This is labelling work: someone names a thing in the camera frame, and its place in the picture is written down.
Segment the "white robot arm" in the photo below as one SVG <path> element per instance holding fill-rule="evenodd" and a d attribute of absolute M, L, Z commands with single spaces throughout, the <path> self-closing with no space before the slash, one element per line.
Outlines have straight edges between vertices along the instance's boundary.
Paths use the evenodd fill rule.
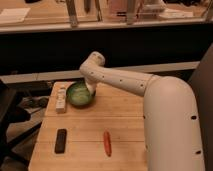
<path fill-rule="evenodd" d="M 105 57 L 93 52 L 80 72 L 91 91 L 102 82 L 143 98 L 148 171 L 206 171 L 197 102 L 188 83 L 104 64 Z"/>

